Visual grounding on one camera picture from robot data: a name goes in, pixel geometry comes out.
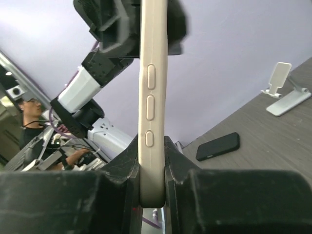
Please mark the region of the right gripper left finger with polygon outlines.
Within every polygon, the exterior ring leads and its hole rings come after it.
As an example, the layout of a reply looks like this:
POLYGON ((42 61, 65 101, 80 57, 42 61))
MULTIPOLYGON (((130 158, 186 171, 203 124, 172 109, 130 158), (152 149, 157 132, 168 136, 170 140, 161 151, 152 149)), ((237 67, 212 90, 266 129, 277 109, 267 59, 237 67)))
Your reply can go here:
POLYGON ((140 233, 137 144, 96 171, 1 173, 1 233, 140 233))

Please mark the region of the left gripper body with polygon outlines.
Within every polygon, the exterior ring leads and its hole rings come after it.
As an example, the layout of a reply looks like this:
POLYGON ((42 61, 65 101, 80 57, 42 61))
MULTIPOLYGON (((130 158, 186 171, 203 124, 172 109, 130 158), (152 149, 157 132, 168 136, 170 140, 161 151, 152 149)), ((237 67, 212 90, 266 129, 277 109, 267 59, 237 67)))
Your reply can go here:
MULTIPOLYGON (((138 58, 141 2, 139 0, 75 0, 74 8, 89 26, 102 52, 116 58, 138 58)), ((168 1, 168 54, 182 54, 187 35, 185 12, 177 0, 168 1)))

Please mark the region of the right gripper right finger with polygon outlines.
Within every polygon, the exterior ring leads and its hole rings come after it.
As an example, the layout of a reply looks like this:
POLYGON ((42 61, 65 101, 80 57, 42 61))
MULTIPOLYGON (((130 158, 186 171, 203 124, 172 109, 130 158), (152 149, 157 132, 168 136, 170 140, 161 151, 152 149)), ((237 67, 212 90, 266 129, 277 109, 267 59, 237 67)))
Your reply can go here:
POLYGON ((309 234, 312 191, 300 174, 201 169, 166 136, 168 234, 309 234))

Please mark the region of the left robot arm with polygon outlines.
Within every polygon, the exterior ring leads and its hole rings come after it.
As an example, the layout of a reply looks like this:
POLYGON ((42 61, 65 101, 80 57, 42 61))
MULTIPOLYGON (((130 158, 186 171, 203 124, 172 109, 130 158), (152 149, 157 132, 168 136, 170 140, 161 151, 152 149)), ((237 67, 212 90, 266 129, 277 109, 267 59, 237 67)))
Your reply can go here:
POLYGON ((53 110, 74 136, 95 140, 104 111, 94 96, 139 59, 139 156, 162 160, 168 56, 182 53, 180 43, 187 35, 180 1, 76 0, 74 8, 99 47, 51 101, 53 110))

